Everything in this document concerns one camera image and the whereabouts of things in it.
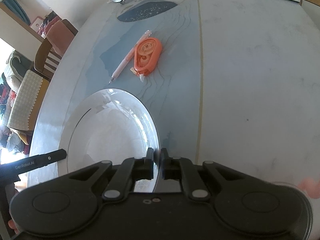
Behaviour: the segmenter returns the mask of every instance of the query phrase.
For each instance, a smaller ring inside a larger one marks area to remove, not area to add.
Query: pink cloth
[[[51,27],[57,22],[61,20],[61,18],[59,16],[56,16],[55,18],[53,18],[53,20],[51,22],[48,23],[48,25],[46,27],[44,27],[43,33],[45,35],[47,35],[47,33],[49,32],[49,30],[51,29]]]
[[[57,21],[54,25],[52,25],[46,36],[46,38],[52,44],[53,49],[61,57],[63,57],[74,37],[75,36],[63,24],[62,21]]]

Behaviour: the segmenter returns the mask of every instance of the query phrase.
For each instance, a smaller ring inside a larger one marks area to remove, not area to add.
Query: correction tape
[[[145,39],[136,46],[133,72],[141,81],[155,69],[161,51],[162,45],[157,38]]]

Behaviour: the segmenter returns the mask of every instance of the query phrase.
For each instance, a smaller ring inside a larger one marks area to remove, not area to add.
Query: table
[[[37,120],[31,155],[58,149],[76,106],[108,81],[147,29],[163,52],[141,83],[130,68],[112,84],[150,111],[161,147],[267,180],[319,178],[320,32],[289,0],[135,0],[106,3],[60,62]],[[32,171],[29,185],[57,177]],[[320,200],[312,200],[320,236]]]

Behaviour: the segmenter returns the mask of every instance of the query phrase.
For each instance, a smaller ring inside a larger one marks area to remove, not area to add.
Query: pink pen
[[[111,79],[109,81],[109,85],[111,84],[111,82],[113,80],[115,80],[121,73],[121,71],[124,69],[124,67],[129,63],[129,61],[133,58],[134,56],[134,50],[137,46],[137,44],[140,41],[145,40],[146,38],[150,37],[151,35],[151,31],[147,30],[142,37],[137,41],[136,45],[129,51],[129,53],[127,54],[127,56],[124,57],[124,60],[120,63],[120,65],[117,67],[117,69],[114,71],[114,73],[111,76]]]

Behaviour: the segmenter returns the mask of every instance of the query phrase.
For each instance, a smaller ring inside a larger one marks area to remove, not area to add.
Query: blue curtain
[[[16,16],[18,16],[27,25],[30,25],[30,19],[26,12],[21,8],[20,4],[16,0],[4,0],[3,3],[12,11]]]

